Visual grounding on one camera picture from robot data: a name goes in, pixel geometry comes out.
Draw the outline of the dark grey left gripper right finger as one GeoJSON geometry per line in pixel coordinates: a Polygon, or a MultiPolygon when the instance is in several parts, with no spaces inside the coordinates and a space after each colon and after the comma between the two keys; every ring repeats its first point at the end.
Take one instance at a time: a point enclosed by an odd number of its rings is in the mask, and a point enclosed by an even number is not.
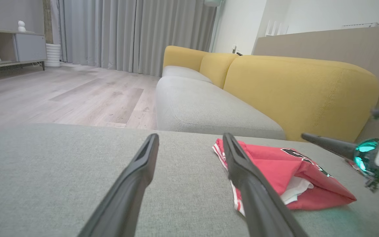
{"type": "Polygon", "coordinates": [[[241,192],[251,237],[306,237],[307,233],[236,138],[223,135],[229,179],[241,192]]]}

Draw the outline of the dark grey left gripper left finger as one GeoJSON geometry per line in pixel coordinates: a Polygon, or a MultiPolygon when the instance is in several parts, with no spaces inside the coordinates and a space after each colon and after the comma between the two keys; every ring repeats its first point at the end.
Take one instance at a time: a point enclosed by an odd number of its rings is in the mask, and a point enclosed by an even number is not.
{"type": "Polygon", "coordinates": [[[133,237],[156,167],[159,135],[150,134],[84,225],[80,237],[133,237]]]}

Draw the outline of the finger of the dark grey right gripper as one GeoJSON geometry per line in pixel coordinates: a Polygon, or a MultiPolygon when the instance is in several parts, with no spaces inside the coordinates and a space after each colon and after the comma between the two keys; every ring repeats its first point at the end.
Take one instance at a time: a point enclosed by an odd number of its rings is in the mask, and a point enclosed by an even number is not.
{"type": "Polygon", "coordinates": [[[354,160],[356,144],[309,133],[302,133],[301,138],[333,154],[343,157],[345,160],[354,160]]]}

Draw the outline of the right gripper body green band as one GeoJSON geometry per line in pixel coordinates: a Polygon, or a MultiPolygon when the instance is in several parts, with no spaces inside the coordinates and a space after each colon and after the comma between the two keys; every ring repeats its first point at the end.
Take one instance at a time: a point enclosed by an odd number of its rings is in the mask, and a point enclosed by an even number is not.
{"type": "Polygon", "coordinates": [[[353,161],[366,178],[365,187],[373,193],[379,190],[379,166],[376,156],[379,152],[379,139],[367,139],[357,145],[353,161]]]}

